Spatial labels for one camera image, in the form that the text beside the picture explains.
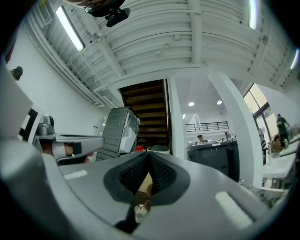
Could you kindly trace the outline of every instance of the cardboard box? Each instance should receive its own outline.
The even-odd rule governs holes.
[[[272,152],[278,152],[281,151],[281,144],[280,144],[280,140],[277,139],[276,141],[272,142]]]

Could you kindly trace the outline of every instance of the metal railing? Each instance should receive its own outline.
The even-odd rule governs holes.
[[[207,122],[207,123],[196,123],[186,124],[187,132],[202,132],[202,131],[214,131],[229,129],[228,122]]]

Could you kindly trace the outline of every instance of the person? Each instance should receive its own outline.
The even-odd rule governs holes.
[[[264,139],[264,135],[263,135],[263,131],[261,128],[259,128],[259,126],[257,125],[257,131],[258,131],[258,135],[259,135],[259,139],[261,141],[261,146],[263,146],[263,144],[266,142],[265,139]],[[265,147],[263,148],[263,165],[265,165],[267,163],[267,159],[266,159],[266,149]]]
[[[278,128],[281,147],[285,148],[284,140],[286,139],[289,143],[289,139],[287,137],[287,130],[286,130],[285,125],[287,125],[287,127],[289,127],[290,124],[283,117],[281,117],[280,114],[278,114],[277,115],[277,120],[276,120],[276,125],[277,125],[277,128]]]
[[[201,143],[207,143],[207,142],[208,142],[207,140],[205,140],[205,139],[203,138],[202,135],[198,135],[197,138],[199,139],[199,141],[200,141]]]

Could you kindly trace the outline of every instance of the white countertop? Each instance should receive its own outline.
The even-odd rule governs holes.
[[[294,153],[294,152],[297,152],[298,148],[299,148],[299,145],[300,145],[300,141],[296,141],[292,144],[290,144],[288,146],[287,149],[283,149],[280,153],[279,153],[279,156],[282,157],[282,156],[285,156],[285,155],[289,155],[291,153]]]
[[[296,136],[294,136],[291,140],[290,143],[294,143],[295,141],[300,140],[300,133]]]
[[[262,176],[267,179],[285,179],[296,160],[296,153],[284,157],[271,158],[268,164],[263,166]]]

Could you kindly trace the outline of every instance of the table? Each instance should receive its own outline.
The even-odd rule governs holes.
[[[262,176],[267,179],[284,179],[290,172],[296,161],[296,153],[284,157],[271,158],[268,164],[263,166]]]
[[[286,177],[292,173],[292,179],[296,173],[296,153],[285,155],[283,157],[271,158],[268,164],[263,166],[262,176],[264,179],[272,179],[272,185],[276,180],[278,188],[284,188]]]
[[[300,141],[298,140],[298,141],[290,144],[287,149],[283,149],[279,153],[279,156],[283,157],[283,156],[286,156],[286,155],[289,155],[289,154],[292,154],[292,153],[297,153],[297,151],[299,149],[299,146],[300,146]]]
[[[295,141],[300,140],[300,133],[296,136],[294,136],[291,140],[290,143],[294,143]]]

